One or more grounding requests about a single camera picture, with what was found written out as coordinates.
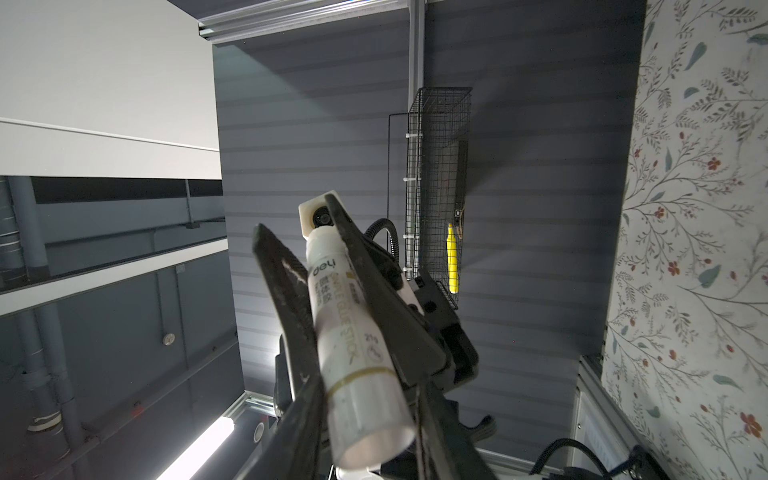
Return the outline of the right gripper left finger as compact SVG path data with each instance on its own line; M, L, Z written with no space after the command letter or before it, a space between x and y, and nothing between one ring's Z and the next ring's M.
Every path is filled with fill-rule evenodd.
M235 479L314 479L320 456L324 397L322 379L310 378L278 422L264 452L255 460L247 460Z

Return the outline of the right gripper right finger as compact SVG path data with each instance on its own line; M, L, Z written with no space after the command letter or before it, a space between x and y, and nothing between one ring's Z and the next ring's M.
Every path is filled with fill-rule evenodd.
M447 400L429 380L416 397L416 461L419 479L495 479Z

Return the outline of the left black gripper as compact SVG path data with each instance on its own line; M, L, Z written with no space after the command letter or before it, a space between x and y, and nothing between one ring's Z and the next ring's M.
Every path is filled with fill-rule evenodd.
M438 389L453 390L476 378L479 355L447 288L425 269L406 279L393 255L361 233L340 200L325 199L401 387L414 390L427 377ZM264 224L254 229L252 251L283 329L291 393L297 396L320 376L307 269Z

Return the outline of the white glue stick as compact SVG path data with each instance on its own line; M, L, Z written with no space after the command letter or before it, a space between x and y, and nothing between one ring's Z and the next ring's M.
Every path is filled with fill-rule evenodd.
M333 462L381 466L415 439L400 380L338 230L314 229L306 256Z

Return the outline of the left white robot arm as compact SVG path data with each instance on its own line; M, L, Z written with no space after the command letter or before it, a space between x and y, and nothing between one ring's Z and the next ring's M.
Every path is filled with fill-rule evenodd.
M460 422L447 393L474 379L479 356L444 289L408 279L362 232L339 196L299 208L306 256L265 225L253 253L282 326L274 439L249 479L312 479L324 455L336 478L489 479L477 450L493 417Z

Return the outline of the yellow marker pen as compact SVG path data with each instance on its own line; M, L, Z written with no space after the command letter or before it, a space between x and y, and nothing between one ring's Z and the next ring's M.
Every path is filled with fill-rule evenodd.
M447 225L446 257L447 257L449 292L451 294L457 295L460 290L459 258L458 258L457 227L453 223L449 223Z

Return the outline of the floral table mat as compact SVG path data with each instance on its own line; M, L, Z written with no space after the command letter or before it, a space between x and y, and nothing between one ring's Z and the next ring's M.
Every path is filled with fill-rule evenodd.
M601 380L674 477L766 477L763 1L647 5Z

